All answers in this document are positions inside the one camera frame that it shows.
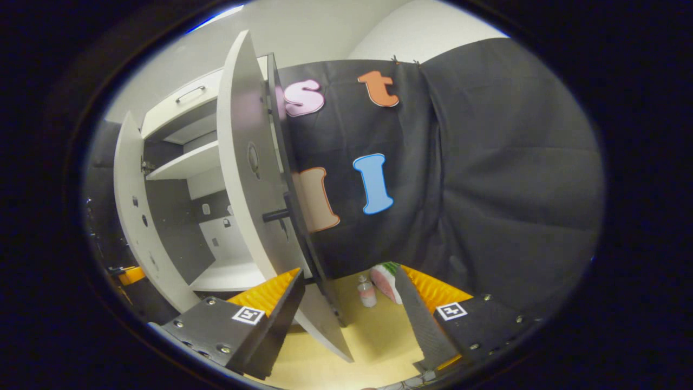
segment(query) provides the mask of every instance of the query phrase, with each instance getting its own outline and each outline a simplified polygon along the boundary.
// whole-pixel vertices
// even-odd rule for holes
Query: pink letter s
[[[290,117],[298,117],[318,111],[325,104],[325,98],[315,92],[320,84],[315,80],[305,80],[289,85],[284,90],[286,113]]]

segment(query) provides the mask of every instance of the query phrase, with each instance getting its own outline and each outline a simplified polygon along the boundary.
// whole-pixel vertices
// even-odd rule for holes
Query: watermelon slice
[[[394,286],[394,276],[397,268],[399,268],[399,264],[395,262],[380,263],[371,268],[371,280],[373,280],[380,292],[390,298],[392,302],[401,305],[402,298],[400,298]]]

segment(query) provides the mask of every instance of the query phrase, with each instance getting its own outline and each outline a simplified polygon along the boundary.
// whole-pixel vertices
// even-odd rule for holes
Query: door handle
[[[185,96],[185,95],[187,95],[187,94],[189,94],[189,93],[191,93],[191,92],[197,91],[197,90],[204,91],[204,89],[205,89],[205,86],[204,86],[204,85],[201,85],[201,86],[199,86],[199,87],[197,87],[197,88],[195,88],[195,89],[193,89],[193,90],[189,90],[188,92],[186,92],[186,93],[180,95],[180,96],[178,97],[178,99],[175,99],[175,102],[176,102],[176,103],[180,103],[180,99],[181,99],[183,96]]]

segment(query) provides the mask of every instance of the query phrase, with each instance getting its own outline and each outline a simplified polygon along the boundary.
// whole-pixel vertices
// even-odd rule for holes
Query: yellow floor
[[[304,331],[289,332],[272,375],[261,382],[292,390],[361,390],[419,374],[412,364],[422,360],[423,353],[404,306],[376,289],[378,303],[364,307],[356,290],[360,274],[335,280],[348,323],[342,333],[354,363],[334,355]]]

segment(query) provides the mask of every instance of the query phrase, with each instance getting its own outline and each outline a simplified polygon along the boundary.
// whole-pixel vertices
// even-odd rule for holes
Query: cabinet door
[[[123,120],[113,161],[118,218],[128,246],[149,281],[179,312],[200,302],[171,262],[154,226],[142,172],[144,139],[132,114]]]
[[[217,100],[217,138],[224,183],[236,223],[266,278],[305,267],[289,220],[263,221],[286,209],[267,111],[266,83],[248,31],[238,35],[224,65]],[[306,287],[296,321],[327,348],[352,362],[351,353],[325,297]]]

